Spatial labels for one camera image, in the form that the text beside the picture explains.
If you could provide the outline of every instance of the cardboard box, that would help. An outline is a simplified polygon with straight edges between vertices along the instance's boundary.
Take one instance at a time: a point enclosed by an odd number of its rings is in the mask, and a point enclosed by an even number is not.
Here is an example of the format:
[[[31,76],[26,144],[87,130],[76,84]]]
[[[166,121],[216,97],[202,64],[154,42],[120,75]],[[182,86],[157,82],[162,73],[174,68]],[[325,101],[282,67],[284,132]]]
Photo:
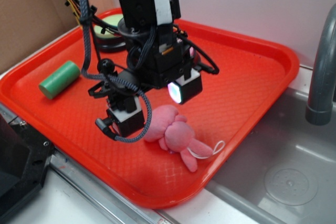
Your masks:
[[[0,73],[77,26],[65,0],[0,0]],[[114,6],[98,3],[98,12]]]

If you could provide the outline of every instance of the plush toy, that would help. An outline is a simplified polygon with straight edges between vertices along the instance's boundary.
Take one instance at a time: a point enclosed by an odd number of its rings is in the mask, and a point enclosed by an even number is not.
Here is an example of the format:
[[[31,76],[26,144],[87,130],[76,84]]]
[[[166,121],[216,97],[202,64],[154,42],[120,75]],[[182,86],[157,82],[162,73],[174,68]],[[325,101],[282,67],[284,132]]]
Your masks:
[[[160,106],[153,110],[152,122],[144,140],[158,141],[163,150],[179,152],[187,168],[195,172],[197,170],[196,158],[211,157],[221,151],[224,145],[214,152],[211,147],[195,139],[195,132],[186,121],[187,118],[180,115],[176,107]]]

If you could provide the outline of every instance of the green foam block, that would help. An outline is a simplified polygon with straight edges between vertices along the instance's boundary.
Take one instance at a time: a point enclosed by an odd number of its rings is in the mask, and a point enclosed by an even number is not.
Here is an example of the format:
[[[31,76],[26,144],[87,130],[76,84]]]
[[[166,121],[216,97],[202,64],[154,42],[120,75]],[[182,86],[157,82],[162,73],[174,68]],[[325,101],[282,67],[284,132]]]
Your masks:
[[[38,87],[49,99],[53,99],[80,76],[80,70],[75,63],[67,61],[54,73],[42,81]]]

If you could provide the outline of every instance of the stainless steel sink basin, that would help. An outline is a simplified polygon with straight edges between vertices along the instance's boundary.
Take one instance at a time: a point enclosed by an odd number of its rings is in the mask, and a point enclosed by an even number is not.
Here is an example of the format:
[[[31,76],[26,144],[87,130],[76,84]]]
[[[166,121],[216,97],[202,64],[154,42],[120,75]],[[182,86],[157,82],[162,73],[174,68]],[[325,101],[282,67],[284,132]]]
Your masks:
[[[307,97],[287,89],[206,189],[261,223],[336,223],[336,109],[311,125]]]

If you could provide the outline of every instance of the gray faucet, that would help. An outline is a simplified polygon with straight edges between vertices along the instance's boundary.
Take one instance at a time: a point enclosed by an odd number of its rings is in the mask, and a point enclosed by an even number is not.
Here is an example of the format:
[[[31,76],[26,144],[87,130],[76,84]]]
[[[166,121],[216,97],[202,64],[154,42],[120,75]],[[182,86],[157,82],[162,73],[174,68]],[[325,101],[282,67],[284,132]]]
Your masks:
[[[336,4],[325,21],[316,54],[306,106],[306,119],[314,125],[330,122],[336,100]]]

